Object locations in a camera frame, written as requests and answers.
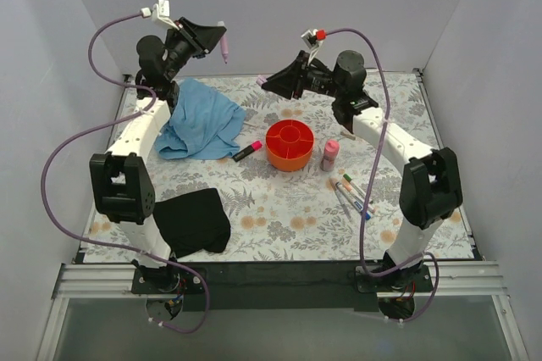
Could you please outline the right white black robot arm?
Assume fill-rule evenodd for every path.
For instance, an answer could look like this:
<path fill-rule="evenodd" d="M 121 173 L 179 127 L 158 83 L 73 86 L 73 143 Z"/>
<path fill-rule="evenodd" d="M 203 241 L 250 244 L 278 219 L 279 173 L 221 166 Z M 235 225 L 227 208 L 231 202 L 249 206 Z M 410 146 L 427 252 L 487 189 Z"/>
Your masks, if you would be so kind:
<path fill-rule="evenodd" d="M 461 179 L 456 154 L 448 147 L 433 148 L 390 122 L 389 110 L 365 92 L 366 78 L 364 58 L 356 51 L 341 52 L 333 69 L 301 51 L 286 68 L 257 78 L 257 84 L 286 99 L 299 99 L 305 91 L 332 97 L 337 122 L 401 173 L 401 227 L 381 266 L 362 271 L 402 291 L 412 284 L 434 233 L 462 205 Z"/>

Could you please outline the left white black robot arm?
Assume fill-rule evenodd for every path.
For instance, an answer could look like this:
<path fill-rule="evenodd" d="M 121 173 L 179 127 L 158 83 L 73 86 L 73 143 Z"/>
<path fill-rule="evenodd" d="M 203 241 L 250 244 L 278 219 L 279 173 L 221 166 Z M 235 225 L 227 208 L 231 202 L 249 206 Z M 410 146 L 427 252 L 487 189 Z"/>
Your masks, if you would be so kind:
<path fill-rule="evenodd" d="M 163 239 L 152 212 L 156 195 L 146 162 L 160 130 L 178 99 L 174 78 L 191 58 L 206 57 L 223 39 L 223 22 L 198 25 L 186 18 L 166 19 L 166 37 L 144 36 L 136 44 L 140 69 L 135 78 L 136 118 L 127 121 L 119 138 L 105 153 L 90 160 L 97 212 L 115 223 L 136 248 L 133 262 L 154 269 L 151 283 L 173 292 L 180 272 L 165 261 L 172 249 Z"/>

